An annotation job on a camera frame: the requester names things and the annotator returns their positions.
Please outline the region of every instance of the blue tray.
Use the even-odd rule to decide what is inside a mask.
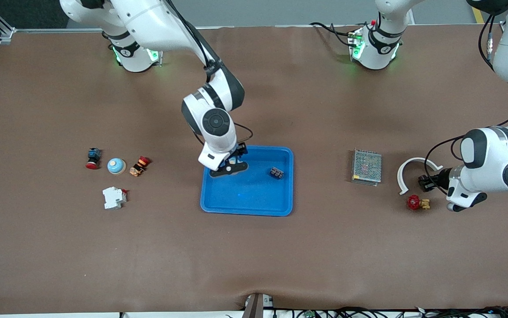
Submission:
[[[293,152],[286,147],[248,146],[242,156],[248,169],[236,175],[211,177],[203,173],[201,208],[210,213],[287,216],[293,209]],[[284,172],[270,175],[272,167]]]

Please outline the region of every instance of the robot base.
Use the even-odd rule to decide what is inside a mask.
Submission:
[[[389,62],[395,58],[399,44],[387,54],[380,54],[376,48],[365,40],[369,38],[369,28],[364,26],[350,34],[348,43],[355,45],[350,47],[350,59],[358,61],[365,68],[370,70],[381,70],[389,65]]]

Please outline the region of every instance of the brown tablecloth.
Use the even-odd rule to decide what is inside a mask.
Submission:
[[[382,71],[322,29],[202,31],[244,84],[232,117],[250,144],[295,153],[283,218],[201,211],[201,147],[180,106],[205,78],[195,56],[131,74],[100,34],[15,34],[0,47],[0,314],[232,310],[252,292],[298,308],[508,305],[508,193],[456,214],[433,191],[413,212],[395,177],[508,117],[479,30],[410,26]],[[90,171],[90,147],[153,163],[138,178]],[[378,187],[347,181],[355,148],[383,154]],[[432,159],[458,164],[447,147]],[[407,169],[409,194],[420,174]],[[103,209],[111,186],[129,190],[121,210]]]

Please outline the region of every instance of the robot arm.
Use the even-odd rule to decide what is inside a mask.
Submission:
[[[377,21],[349,38],[353,45],[350,48],[352,59],[374,70],[386,67],[395,57],[399,39],[407,26],[406,13],[420,2],[422,0],[376,0]],[[491,16],[508,13],[508,0],[467,2]],[[493,69],[508,83],[508,14]],[[486,193],[508,191],[508,127],[473,129],[462,138],[460,149],[463,165],[445,169],[434,177],[436,185],[448,190],[446,199],[450,211],[473,207],[486,200]]]
[[[468,0],[490,14],[508,10],[508,0]],[[508,83],[508,14],[504,34],[495,53],[493,69]],[[448,190],[450,211],[460,212],[485,201],[486,193],[508,191],[508,126],[473,129],[460,145],[463,165],[435,176],[436,185]]]
[[[409,24],[407,13],[423,1],[375,0],[379,17],[350,36],[351,59],[371,70],[386,67],[395,58],[401,36]]]
[[[199,161],[214,176],[247,169],[248,165],[238,160],[246,153],[246,147],[237,144],[234,123],[228,114],[242,105],[244,88],[171,0],[79,1],[60,0],[68,16],[104,30],[120,53],[117,56],[121,64],[129,71],[144,71],[152,65],[147,50],[195,53],[205,65],[207,81],[183,99],[181,112],[193,132],[205,139]]]

